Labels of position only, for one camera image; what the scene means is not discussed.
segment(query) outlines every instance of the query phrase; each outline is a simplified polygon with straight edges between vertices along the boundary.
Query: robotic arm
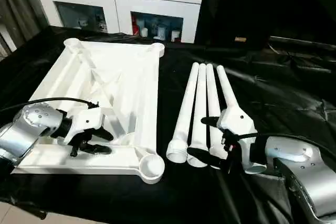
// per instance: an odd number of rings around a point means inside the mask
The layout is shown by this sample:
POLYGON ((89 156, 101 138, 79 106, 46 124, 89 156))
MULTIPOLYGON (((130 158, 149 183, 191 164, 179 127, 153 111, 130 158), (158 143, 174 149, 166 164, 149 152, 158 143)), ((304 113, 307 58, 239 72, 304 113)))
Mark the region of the robotic arm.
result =
POLYGON ((72 146, 70 156, 73 157, 77 156, 78 150, 90 154, 111 153, 107 146, 88 144, 92 135, 113 140, 113 136, 102 127, 104 115, 97 105, 89 106, 71 119, 66 115, 47 103, 24 106, 12 123, 0 129, 2 156, 13 161, 23 158, 41 136, 64 137, 64 143, 72 146))
POLYGON ((228 173, 242 169, 257 174, 273 164, 285 176, 310 223, 336 223, 336 173, 325 164, 320 149, 298 140, 300 137, 258 134, 253 120, 239 107, 224 68, 219 66, 217 71, 227 109, 220 117, 203 118, 202 122, 223 132, 227 159, 194 148, 188 148, 188 153, 228 173))

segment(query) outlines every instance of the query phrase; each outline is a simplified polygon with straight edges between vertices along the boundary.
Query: curtain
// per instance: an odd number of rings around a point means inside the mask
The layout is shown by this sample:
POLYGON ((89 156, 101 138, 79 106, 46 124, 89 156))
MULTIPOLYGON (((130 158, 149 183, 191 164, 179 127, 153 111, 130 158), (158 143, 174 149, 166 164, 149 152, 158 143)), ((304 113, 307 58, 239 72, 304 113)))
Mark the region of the curtain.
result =
POLYGON ((39 0, 0 0, 0 16, 16 47, 48 25, 39 0))

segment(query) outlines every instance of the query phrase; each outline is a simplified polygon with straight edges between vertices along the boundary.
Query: white tray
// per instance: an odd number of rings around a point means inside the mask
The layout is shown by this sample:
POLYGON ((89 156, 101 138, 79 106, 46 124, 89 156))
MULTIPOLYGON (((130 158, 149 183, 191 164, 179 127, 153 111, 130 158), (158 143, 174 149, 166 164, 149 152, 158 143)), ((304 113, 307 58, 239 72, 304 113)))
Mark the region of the white tray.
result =
MULTIPOLYGON (((154 184, 164 172, 156 153, 159 57, 164 46, 85 42, 75 38, 30 98, 73 97, 99 101, 106 114, 104 128, 112 142, 93 137, 91 143, 108 145, 110 155, 78 152, 62 139, 41 138, 21 161, 15 173, 34 174, 135 174, 154 184)), ((73 115, 86 105, 72 101, 49 103, 73 115)))

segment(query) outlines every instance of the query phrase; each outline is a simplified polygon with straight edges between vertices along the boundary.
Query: white tube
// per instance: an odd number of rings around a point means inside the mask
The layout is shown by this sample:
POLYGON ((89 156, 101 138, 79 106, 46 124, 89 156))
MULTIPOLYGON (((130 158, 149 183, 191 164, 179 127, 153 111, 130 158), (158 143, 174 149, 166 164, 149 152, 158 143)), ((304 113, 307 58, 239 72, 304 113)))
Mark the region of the white tube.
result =
POLYGON ((167 158, 175 163, 184 163, 187 160, 187 139, 195 98, 198 68, 199 64, 195 62, 191 68, 174 135, 166 152, 167 158))
MULTIPOLYGON (((205 64, 201 64, 198 71, 193 134, 189 147, 208 151, 206 146, 206 125, 201 122, 204 117, 206 117, 206 67, 205 64)), ((194 167, 207 166, 207 164, 191 155, 188 155, 187 161, 194 167)))
POLYGON ((238 106, 237 99, 232 90, 232 87, 230 85, 229 79, 227 78, 227 75, 225 73, 223 66, 217 67, 217 73, 218 73, 219 81, 221 82, 222 91, 224 94, 227 107, 238 106))
MULTIPOLYGON (((209 116, 220 116, 220 107, 219 107, 214 69, 211 64, 206 65, 206 87, 208 93, 209 116)), ((210 129, 210 142, 211 142, 211 146, 209 149, 210 154, 222 159, 226 159, 227 152, 224 150, 224 146, 222 145, 223 133, 216 127, 210 126, 209 129, 210 129)))

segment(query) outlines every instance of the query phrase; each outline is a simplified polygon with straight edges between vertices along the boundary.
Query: black plastic sheet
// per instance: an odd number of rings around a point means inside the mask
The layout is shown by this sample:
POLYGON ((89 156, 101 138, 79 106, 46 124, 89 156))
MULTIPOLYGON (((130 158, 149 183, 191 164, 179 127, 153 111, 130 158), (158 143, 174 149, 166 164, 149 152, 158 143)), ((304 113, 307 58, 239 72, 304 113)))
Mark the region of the black plastic sheet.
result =
MULTIPOLYGON (((2 108, 29 99, 63 51, 63 41, 71 37, 101 42, 153 42, 122 34, 49 27, 0 62, 2 108)), ((238 178, 223 176, 209 167, 194 168, 166 159, 192 63, 225 67, 239 105, 254 120, 258 131, 307 136, 336 151, 334 58, 188 44, 165 46, 159 71, 157 152, 164 158, 166 168, 159 183, 147 185, 137 176, 126 175, 15 174, 2 183, 0 199, 113 223, 278 221, 265 206, 244 198, 248 190, 238 178), (256 209, 265 212, 265 216, 260 217, 256 209)), ((219 85, 217 89, 224 109, 219 85)), ((15 111, 3 113, 1 123, 10 121, 14 114, 15 111)))

